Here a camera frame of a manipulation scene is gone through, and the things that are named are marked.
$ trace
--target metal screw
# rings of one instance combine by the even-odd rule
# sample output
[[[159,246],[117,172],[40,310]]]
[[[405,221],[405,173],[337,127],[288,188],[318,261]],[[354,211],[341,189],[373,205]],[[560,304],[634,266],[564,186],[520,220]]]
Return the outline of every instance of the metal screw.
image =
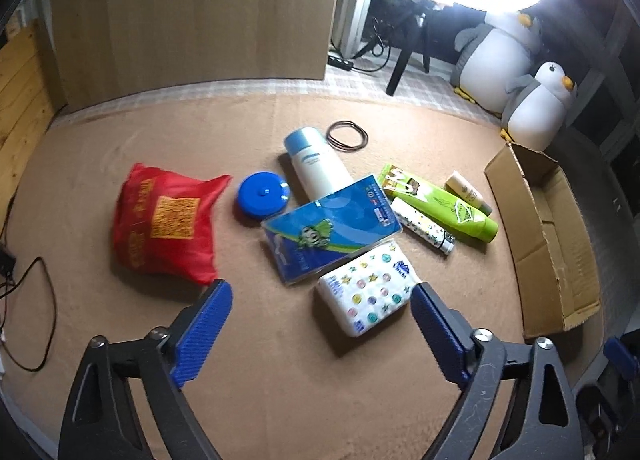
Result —
[[[548,337],[539,337],[536,339],[536,345],[545,350],[551,350],[554,347],[554,342]]]
[[[169,331],[164,326],[156,326],[151,332],[149,332],[149,337],[156,341],[160,341],[168,335]]]
[[[96,337],[92,337],[89,341],[89,346],[91,348],[100,348],[107,344],[107,338],[104,335],[97,335]]]
[[[486,343],[494,338],[494,334],[486,328],[477,328],[474,330],[474,337],[478,339],[478,341],[483,341]]]

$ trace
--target white bottle with blue cap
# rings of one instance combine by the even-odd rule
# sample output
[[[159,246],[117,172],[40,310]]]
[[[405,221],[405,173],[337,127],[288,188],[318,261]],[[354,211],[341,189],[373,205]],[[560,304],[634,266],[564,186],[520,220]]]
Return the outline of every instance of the white bottle with blue cap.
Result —
[[[293,168],[310,201],[353,184],[347,168],[318,130],[301,128],[284,139]]]

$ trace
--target wooden wall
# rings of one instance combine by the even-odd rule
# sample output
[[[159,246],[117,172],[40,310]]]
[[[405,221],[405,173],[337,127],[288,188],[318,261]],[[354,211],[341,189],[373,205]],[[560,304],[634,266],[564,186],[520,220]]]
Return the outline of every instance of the wooden wall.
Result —
[[[50,1],[72,110],[214,79],[322,79],[335,2]]]
[[[33,150],[64,103],[47,34],[34,22],[0,49],[0,220]]]

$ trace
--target red plastic bag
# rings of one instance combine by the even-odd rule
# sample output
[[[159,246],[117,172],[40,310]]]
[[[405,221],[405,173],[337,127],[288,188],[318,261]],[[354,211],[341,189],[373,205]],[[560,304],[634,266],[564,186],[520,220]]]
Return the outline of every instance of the red plastic bag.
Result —
[[[201,285],[218,277],[211,206],[231,176],[190,179],[135,164],[122,186],[113,222],[118,261],[140,273],[166,273]]]

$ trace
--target white belly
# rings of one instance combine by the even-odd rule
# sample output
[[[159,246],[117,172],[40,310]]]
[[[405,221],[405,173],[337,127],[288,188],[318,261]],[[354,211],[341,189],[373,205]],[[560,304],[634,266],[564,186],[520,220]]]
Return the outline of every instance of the white belly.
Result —
[[[540,85],[518,105],[507,130],[518,144],[544,151],[562,126],[565,114],[560,100]]]
[[[504,90],[507,82],[528,74],[530,67],[527,49],[494,29],[466,62],[460,74],[460,88],[482,108],[502,113],[508,99]]]

